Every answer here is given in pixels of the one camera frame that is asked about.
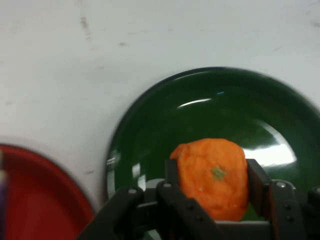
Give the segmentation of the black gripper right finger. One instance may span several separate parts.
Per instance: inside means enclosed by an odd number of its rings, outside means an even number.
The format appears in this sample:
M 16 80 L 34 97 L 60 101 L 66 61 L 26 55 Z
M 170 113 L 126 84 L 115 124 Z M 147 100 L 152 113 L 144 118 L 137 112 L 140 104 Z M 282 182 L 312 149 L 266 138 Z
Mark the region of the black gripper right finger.
M 271 179 L 255 159 L 247 159 L 249 201 L 269 221 L 274 240 L 320 238 L 320 187 L 298 192 L 285 180 Z

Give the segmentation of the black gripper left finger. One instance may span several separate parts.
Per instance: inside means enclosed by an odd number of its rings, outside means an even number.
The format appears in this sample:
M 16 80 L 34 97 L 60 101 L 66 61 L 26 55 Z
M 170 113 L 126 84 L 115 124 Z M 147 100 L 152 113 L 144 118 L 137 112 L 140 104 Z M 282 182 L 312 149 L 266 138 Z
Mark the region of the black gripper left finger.
M 174 159 L 155 188 L 118 189 L 78 235 L 79 240 L 141 240 L 155 230 L 163 240 L 219 240 L 217 224 L 179 187 Z

